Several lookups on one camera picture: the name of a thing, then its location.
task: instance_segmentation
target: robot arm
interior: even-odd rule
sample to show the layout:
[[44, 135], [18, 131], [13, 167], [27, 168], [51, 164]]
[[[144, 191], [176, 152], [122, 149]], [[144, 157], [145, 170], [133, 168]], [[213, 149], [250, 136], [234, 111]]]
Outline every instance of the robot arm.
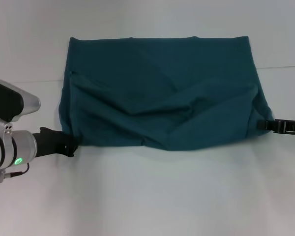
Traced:
[[11, 122], [38, 111], [38, 97], [0, 80], [0, 183], [5, 178], [20, 176], [25, 172], [5, 173], [5, 169], [27, 164], [35, 157], [59, 153], [73, 157], [78, 148], [77, 140], [60, 131], [40, 128], [40, 133], [13, 130]]

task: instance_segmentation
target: cable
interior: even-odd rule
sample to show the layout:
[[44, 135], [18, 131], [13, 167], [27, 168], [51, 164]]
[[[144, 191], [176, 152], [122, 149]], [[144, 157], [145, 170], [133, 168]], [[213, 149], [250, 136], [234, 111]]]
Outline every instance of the cable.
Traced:
[[24, 175], [25, 173], [27, 173], [27, 171], [29, 171], [29, 169], [30, 169], [30, 164], [28, 163], [28, 168], [22, 174]]
[[26, 171], [24, 172], [12, 172], [12, 173], [9, 173], [10, 174], [10, 178], [13, 178], [13, 177], [16, 177], [16, 176], [21, 176], [21, 175], [24, 175], [27, 171], [29, 171], [30, 169], [30, 164], [28, 163], [28, 168], [26, 169]]

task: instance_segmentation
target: green fabric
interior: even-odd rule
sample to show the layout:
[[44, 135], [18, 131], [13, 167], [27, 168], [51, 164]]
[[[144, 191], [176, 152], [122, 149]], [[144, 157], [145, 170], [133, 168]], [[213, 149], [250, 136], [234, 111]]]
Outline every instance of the green fabric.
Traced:
[[272, 119], [248, 37], [70, 39], [59, 106], [83, 145], [193, 150]]

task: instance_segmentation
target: white table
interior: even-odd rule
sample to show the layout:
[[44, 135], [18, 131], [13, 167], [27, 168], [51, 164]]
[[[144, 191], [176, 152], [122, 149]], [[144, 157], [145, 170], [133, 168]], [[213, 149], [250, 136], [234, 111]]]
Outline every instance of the white table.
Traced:
[[[295, 66], [295, 0], [0, 0], [0, 79], [42, 103], [15, 129], [61, 129], [69, 37], [194, 35], [248, 35], [258, 68]], [[295, 68], [258, 74], [275, 116], [295, 119]], [[37, 158], [26, 175], [0, 184], [7, 235], [295, 236], [295, 136], [193, 152], [82, 147], [74, 158]]]

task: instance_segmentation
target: green indicator light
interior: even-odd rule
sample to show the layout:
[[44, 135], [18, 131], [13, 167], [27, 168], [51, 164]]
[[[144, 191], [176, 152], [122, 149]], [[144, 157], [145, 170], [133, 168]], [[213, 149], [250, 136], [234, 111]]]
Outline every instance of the green indicator light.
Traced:
[[22, 159], [22, 158], [19, 158], [19, 159], [17, 159], [17, 160], [14, 162], [14, 165], [18, 165], [18, 164], [20, 164], [22, 161], [23, 161], [23, 159]]

